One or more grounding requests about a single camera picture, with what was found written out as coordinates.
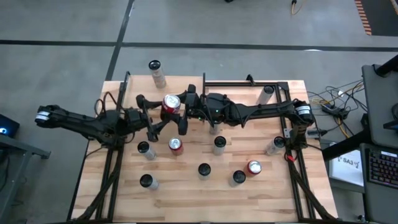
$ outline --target white cylinder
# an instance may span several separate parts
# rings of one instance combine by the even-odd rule
[[[274,88],[270,85],[264,86],[264,88],[261,90],[261,93],[259,95],[259,98],[257,99],[257,105],[265,105],[268,103],[269,99],[272,97],[274,94]]]
[[[209,164],[202,163],[198,167],[198,176],[200,180],[208,180],[210,178],[211,167]]]
[[[212,135],[216,135],[220,133],[220,130],[221,130],[221,125],[215,123],[214,128],[210,126],[209,133]]]
[[[277,154],[285,147],[286,141],[283,137],[277,136],[266,146],[264,150],[265,154],[268,156]]]
[[[213,154],[220,156],[224,153],[226,145],[226,139],[223,136],[217,136],[214,139]]]
[[[236,187],[240,184],[242,184],[246,180],[246,175],[244,174],[243,171],[237,170],[231,175],[231,177],[228,180],[228,183],[231,187]]]
[[[163,74],[162,68],[160,67],[160,62],[158,60],[153,60],[149,62],[148,66],[156,88],[164,88],[166,86],[166,78]]]
[[[139,180],[139,183],[141,184],[142,187],[147,188],[149,190],[156,190],[159,187],[159,182],[149,174],[144,174]]]
[[[137,146],[138,152],[141,153],[147,160],[156,159],[156,152],[149,145],[148,142],[142,141]]]

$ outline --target wooden tabletop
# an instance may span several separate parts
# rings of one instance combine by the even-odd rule
[[[304,81],[287,82],[292,99],[308,101]],[[101,96],[110,91],[117,97],[119,84],[104,82]],[[124,107],[137,108],[135,97],[138,94],[151,101],[161,100],[166,94],[183,92],[188,84],[194,84],[197,92],[201,93],[201,77],[167,76],[167,87],[158,90],[151,76],[133,75]],[[207,93],[224,93],[235,103],[246,105],[255,104],[260,90],[260,87],[206,88]],[[107,110],[114,108],[110,98],[106,103]],[[155,122],[160,120],[159,110],[150,113]],[[208,123],[190,119],[188,134],[181,136],[185,151],[176,157],[172,155],[168,142],[178,136],[177,125],[168,124],[159,135],[159,142],[150,143],[157,153],[154,161],[147,161],[137,151],[137,143],[147,141],[146,129],[136,133],[133,142],[125,145],[114,222],[297,221],[287,162],[282,154],[264,154],[264,147],[270,140],[282,135],[279,118],[248,121],[244,129],[222,125],[220,135],[227,140],[222,156],[212,154],[214,136],[208,131]],[[319,146],[313,139],[309,139],[308,143]],[[88,153],[99,147],[97,142],[91,142]],[[303,150],[303,156],[311,190],[328,212],[337,217],[322,153],[309,147]],[[81,215],[100,190],[105,158],[106,150],[103,149],[86,159],[72,218]],[[228,178],[232,172],[243,169],[252,159],[262,164],[262,172],[247,178],[238,187],[230,187]],[[210,179],[205,181],[199,180],[197,175],[198,166],[203,162],[211,166]],[[142,188],[139,179],[143,174],[153,175],[160,183],[159,189],[150,191]],[[302,191],[300,198],[304,214],[308,217]],[[108,210],[108,203],[105,203],[104,209],[104,212]]]

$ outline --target metal bracket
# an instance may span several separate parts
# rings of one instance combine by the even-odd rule
[[[256,84],[256,82],[254,81],[253,77],[250,74],[246,77],[246,81],[250,81],[251,86],[254,86]]]
[[[287,82],[277,82],[279,89],[283,89],[285,91],[289,91],[289,84]]]
[[[284,128],[285,138],[290,138],[290,131],[291,130],[292,130],[291,128]],[[319,138],[319,136],[317,134],[309,134],[308,131],[309,130],[307,130],[305,132],[305,137],[306,138],[313,138],[313,139]]]

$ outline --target gray floor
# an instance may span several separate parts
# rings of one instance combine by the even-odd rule
[[[0,0],[0,40],[115,42],[128,0]],[[396,47],[398,38],[364,33],[354,0],[308,0],[290,16],[290,0],[136,0],[125,42],[322,45]],[[0,45],[0,113],[21,123],[18,139],[52,151],[49,160],[34,158],[17,198],[11,221],[62,222],[66,219],[87,141],[62,129],[34,124],[39,105],[59,104],[78,113],[92,107],[106,76],[113,47]],[[298,50],[145,49],[123,47],[113,80],[124,72],[148,74],[159,59],[169,75],[201,75],[209,80],[305,80],[307,90],[323,91],[361,78],[361,66],[383,63],[395,53],[307,52]],[[364,93],[357,97],[365,101]],[[346,120],[360,131],[363,111]],[[317,118],[322,129],[335,126]],[[334,130],[325,138],[340,141]],[[363,212],[360,195],[333,189],[338,213],[354,220]]]

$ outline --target white paper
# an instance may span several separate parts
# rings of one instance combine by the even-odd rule
[[[361,151],[353,150],[329,163],[329,177],[363,187]]]

